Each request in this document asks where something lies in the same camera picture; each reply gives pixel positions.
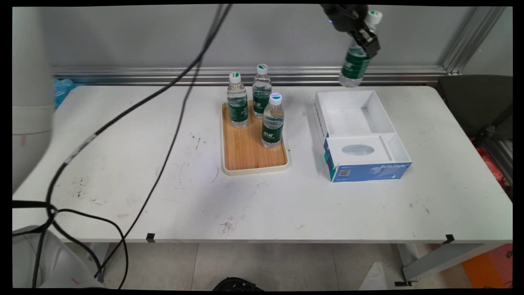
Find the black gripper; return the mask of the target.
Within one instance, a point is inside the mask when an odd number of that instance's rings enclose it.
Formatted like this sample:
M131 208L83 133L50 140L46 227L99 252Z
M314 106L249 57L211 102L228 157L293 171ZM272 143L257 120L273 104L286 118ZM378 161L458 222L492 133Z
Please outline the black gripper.
M372 59L381 49L377 35L365 28L364 22L368 5L321 4L320 5L339 32L349 33L357 45L363 49L367 58Z

